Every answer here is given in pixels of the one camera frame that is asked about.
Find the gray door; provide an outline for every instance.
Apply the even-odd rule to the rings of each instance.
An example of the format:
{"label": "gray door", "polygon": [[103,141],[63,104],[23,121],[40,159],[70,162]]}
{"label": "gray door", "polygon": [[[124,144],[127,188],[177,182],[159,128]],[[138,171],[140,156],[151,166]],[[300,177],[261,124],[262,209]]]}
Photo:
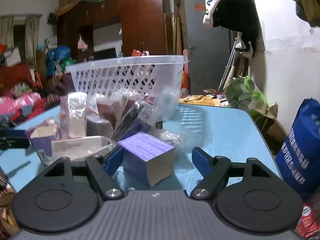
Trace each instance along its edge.
{"label": "gray door", "polygon": [[202,95],[204,89],[218,90],[230,56],[229,30],[204,27],[205,11],[196,9],[197,5],[204,5],[204,0],[184,0],[184,3],[191,94]]}

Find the red sticker on door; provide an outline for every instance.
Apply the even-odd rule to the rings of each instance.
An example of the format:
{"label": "red sticker on door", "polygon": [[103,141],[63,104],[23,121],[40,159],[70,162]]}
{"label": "red sticker on door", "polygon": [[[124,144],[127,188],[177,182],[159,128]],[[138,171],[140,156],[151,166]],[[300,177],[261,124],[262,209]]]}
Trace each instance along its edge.
{"label": "red sticker on door", "polygon": [[204,4],[195,4],[195,9],[200,11],[205,11],[205,5]]}

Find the window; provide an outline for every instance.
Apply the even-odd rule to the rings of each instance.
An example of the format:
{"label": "window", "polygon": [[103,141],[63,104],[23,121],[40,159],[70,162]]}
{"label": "window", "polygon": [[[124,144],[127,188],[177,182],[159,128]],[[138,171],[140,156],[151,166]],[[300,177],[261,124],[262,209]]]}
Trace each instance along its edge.
{"label": "window", "polygon": [[13,43],[15,47],[18,47],[21,61],[26,61],[26,25],[14,25],[13,26]]}

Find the purple box top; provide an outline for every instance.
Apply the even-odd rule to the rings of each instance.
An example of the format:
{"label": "purple box top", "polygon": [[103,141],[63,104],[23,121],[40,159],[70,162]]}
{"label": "purple box top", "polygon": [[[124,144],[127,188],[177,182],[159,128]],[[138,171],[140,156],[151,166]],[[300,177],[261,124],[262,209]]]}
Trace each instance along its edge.
{"label": "purple box top", "polygon": [[120,141],[119,145],[145,162],[174,148],[174,146],[143,132]]}

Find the curtain rod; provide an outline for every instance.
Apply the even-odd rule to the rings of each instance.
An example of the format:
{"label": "curtain rod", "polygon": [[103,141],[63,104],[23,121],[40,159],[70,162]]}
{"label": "curtain rod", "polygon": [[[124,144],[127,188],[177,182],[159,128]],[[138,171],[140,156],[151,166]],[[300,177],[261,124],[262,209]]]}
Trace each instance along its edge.
{"label": "curtain rod", "polygon": [[42,17],[42,14],[39,14],[39,13],[1,14],[0,17],[3,17],[3,16],[28,16],[28,15],[35,15],[35,16]]}

